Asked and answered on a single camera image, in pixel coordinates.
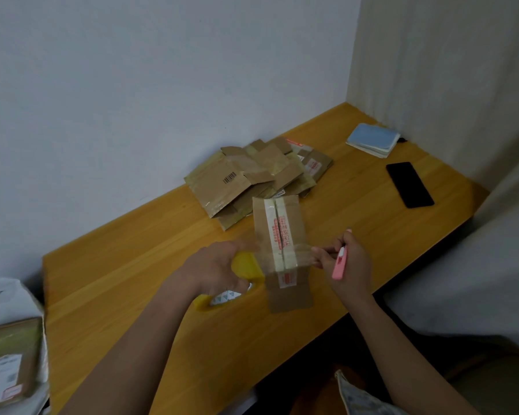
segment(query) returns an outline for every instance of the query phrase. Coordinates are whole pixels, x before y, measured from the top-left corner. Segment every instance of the pile of flattened cardboard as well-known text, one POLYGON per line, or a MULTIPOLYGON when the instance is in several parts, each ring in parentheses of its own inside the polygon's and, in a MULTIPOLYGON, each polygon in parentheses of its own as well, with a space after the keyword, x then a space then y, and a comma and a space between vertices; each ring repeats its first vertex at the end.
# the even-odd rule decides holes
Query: pile of flattened cardboard
POLYGON ((309 193, 332 165, 325 154, 277 137, 222 147, 185 178, 202 207, 223 230, 252 213, 252 198, 309 193))

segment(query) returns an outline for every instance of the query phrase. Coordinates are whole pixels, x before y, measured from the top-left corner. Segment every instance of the hand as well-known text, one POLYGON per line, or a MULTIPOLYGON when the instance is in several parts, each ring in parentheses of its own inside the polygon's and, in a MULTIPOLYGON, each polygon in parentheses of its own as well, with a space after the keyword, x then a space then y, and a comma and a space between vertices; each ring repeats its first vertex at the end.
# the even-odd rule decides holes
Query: hand
POLYGON ((325 271, 332 289, 348 308, 353 311, 373 299, 371 295, 371 258, 364 247, 353 236, 351 230, 334 239, 332 246, 311 249, 311 265, 325 271), (348 245, 348 258, 341 280, 332 279, 332 270, 340 248, 348 245))
POLYGON ((237 252, 246 249, 243 241, 216 242, 189 256, 176 274, 195 288, 195 295, 217 295, 232 290, 244 294, 250 283, 231 269, 237 252))

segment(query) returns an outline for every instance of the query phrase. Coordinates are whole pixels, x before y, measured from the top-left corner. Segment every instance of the barcode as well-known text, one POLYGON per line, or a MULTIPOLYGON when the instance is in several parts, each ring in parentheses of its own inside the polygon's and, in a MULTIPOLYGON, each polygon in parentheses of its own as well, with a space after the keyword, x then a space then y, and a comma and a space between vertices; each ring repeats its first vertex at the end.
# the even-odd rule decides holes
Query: barcode
POLYGON ((236 178, 236 173, 232 171, 226 178, 223 179, 223 182, 225 182, 225 184, 228 184, 231 180, 233 180, 235 178, 236 178))

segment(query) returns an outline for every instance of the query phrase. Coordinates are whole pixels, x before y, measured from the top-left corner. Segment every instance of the forearm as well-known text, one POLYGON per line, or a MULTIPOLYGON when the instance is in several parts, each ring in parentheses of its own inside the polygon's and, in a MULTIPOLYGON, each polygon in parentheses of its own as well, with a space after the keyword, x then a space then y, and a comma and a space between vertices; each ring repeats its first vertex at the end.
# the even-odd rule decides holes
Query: forearm
POLYGON ((370 296, 346 306, 395 405, 410 415, 478 412, 417 351, 370 296))
POLYGON ((173 339, 195 295, 180 274, 166 279, 138 319, 76 390, 61 415, 148 414, 173 339))

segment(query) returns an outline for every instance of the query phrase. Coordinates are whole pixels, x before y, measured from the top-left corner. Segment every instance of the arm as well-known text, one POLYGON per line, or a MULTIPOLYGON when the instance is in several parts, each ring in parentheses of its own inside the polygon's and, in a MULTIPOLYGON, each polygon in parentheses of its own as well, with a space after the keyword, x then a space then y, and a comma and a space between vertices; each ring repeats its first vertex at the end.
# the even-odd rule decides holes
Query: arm
POLYGON ((328 281, 360 329, 394 404, 410 415, 478 412, 409 342, 371 295, 371 261, 351 231, 329 248, 312 249, 312 264, 325 270, 328 281), (332 279, 336 252, 348 245, 342 280, 332 279))
POLYGON ((238 242, 202 248, 168 277, 138 319, 90 372, 60 415, 141 415, 150 411, 173 339, 192 300, 225 290, 246 293, 231 271, 238 242))

